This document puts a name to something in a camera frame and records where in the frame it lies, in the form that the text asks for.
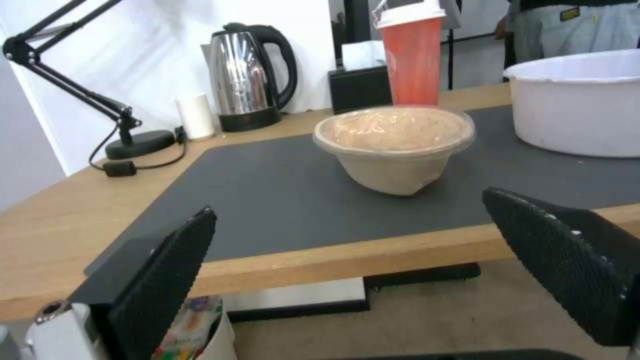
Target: paper roll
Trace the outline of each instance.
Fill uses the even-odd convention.
[[[178,107],[182,125],[190,140],[214,135],[216,130],[205,94],[177,99],[175,105]]]

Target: cup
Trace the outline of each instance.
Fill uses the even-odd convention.
[[[385,44],[394,105],[438,104],[444,16],[438,0],[382,12],[377,27]]]
[[[175,105],[190,140],[204,139],[215,134],[215,125],[205,94],[181,97],[176,99]]]

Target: wooden table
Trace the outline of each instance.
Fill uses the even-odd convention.
[[[510,104],[507,85],[445,92],[441,103],[471,110]],[[310,133],[330,110],[287,116],[264,129],[191,143],[176,165],[107,178],[86,169],[0,214],[0,321],[27,318],[65,298],[83,269],[192,162],[211,147]],[[138,161],[174,157],[177,147]],[[600,213],[640,235],[640,204]],[[494,225],[480,225],[331,247],[228,259],[203,265],[192,295],[259,290],[310,282],[511,258]]]

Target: desk mat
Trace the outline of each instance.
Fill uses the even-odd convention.
[[[311,135],[230,145],[197,159],[87,269],[128,239],[178,224],[205,205],[218,214],[206,261],[243,258],[489,223],[481,192],[499,186],[564,206],[640,202],[640,160],[550,152],[520,141],[511,107],[471,111],[477,139],[416,196],[368,190]],[[158,241],[158,237],[147,236]],[[123,260],[132,254],[119,252]]]

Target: person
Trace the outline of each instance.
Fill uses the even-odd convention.
[[[513,33],[513,24],[516,14],[519,11],[519,0],[513,0],[509,4],[509,10],[507,14],[498,21],[495,27],[494,35],[497,40],[504,41],[504,68],[507,69],[517,63],[515,52],[515,34]]]
[[[635,48],[638,0],[509,0],[515,54],[525,61]]]

